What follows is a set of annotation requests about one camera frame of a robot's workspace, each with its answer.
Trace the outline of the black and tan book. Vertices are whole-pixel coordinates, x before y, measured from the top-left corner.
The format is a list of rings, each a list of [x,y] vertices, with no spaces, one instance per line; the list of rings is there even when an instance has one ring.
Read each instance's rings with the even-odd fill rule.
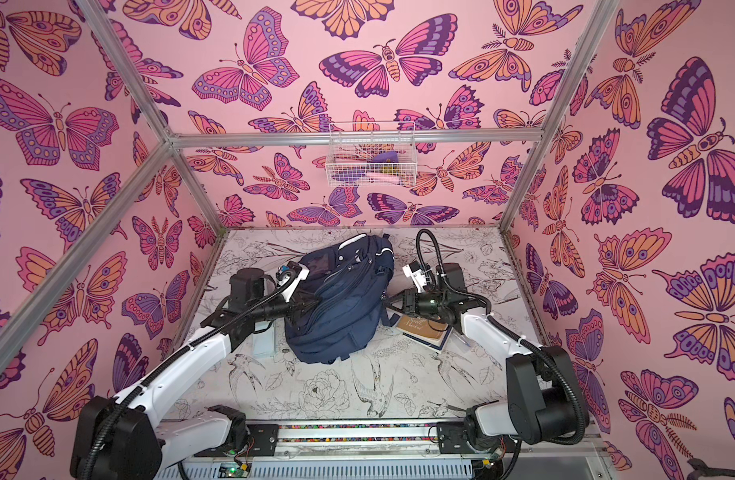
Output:
[[[449,326],[444,323],[429,321],[423,318],[413,318],[406,315],[401,316],[395,327],[405,333],[417,336],[425,336],[430,338],[439,338],[443,332],[449,330]]]

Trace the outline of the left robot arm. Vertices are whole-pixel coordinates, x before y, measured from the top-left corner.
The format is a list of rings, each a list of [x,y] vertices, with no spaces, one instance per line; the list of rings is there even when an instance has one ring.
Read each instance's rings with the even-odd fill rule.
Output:
[[[209,449],[239,453],[248,446],[244,413],[215,405],[191,420],[168,421],[174,404],[210,368],[274,320],[315,305],[295,291],[309,274],[289,262],[274,276],[241,269],[229,296],[201,322],[193,338],[137,382],[111,397],[96,396],[79,415],[69,472],[75,479],[152,479],[161,471]]]

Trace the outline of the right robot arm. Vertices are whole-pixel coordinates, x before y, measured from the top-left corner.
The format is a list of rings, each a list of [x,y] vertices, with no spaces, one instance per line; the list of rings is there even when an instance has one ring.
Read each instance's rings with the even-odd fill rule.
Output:
[[[493,302],[465,290],[461,274],[443,262],[431,230],[415,237],[417,260],[405,266],[413,287],[387,301],[399,300],[397,312],[449,326],[477,342],[505,372],[505,399],[467,409],[465,435],[472,448],[503,437],[517,443],[575,445],[589,426],[587,402],[569,354],[561,347],[530,342],[495,318]]]

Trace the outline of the navy blue book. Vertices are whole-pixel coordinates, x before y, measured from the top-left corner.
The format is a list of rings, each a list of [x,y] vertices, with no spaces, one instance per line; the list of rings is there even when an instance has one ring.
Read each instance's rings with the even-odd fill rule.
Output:
[[[418,344],[421,344],[422,346],[425,346],[431,350],[435,351],[441,351],[445,349],[445,344],[447,344],[447,341],[449,341],[449,337],[451,337],[451,330],[447,330],[439,336],[439,338],[430,338],[425,336],[417,336],[410,333],[403,333],[403,336],[409,338],[410,340],[413,340],[414,342],[417,342]]]

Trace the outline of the navy blue backpack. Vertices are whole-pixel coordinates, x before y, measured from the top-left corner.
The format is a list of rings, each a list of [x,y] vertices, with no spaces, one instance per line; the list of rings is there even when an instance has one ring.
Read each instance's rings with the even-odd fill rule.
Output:
[[[358,234],[303,255],[300,264],[308,276],[296,291],[317,304],[285,322],[287,346],[306,364],[331,364],[363,350],[387,320],[383,299],[395,272],[389,236]]]

